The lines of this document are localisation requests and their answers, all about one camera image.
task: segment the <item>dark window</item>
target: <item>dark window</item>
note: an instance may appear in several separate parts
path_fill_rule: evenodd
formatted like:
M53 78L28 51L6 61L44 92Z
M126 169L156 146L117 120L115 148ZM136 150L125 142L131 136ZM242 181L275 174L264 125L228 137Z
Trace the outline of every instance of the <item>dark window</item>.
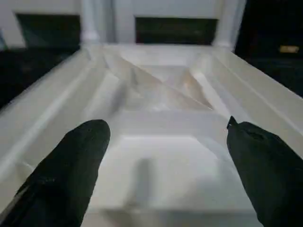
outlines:
M136 42L144 44L211 45L217 19L136 18Z
M75 47L80 43L79 15L17 14L27 47Z

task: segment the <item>white plastic tray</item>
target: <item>white plastic tray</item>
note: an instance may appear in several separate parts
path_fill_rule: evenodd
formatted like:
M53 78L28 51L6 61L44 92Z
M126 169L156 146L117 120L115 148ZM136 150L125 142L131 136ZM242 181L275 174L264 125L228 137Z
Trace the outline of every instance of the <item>white plastic tray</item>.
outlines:
M0 206L66 132L102 118L112 137L83 226L260 226L227 150L228 119L301 155L302 103L223 49L89 47L1 113Z

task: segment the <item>white column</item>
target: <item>white column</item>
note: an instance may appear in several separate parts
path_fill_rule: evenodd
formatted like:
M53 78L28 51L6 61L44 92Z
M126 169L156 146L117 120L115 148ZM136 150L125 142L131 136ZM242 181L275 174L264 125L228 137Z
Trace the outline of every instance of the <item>white column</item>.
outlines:
M118 43L135 43L135 16L132 0L115 1L116 39Z
M81 0L81 43L96 44L105 42L101 40L95 24L94 0Z
M224 0L213 45L234 50L246 0Z

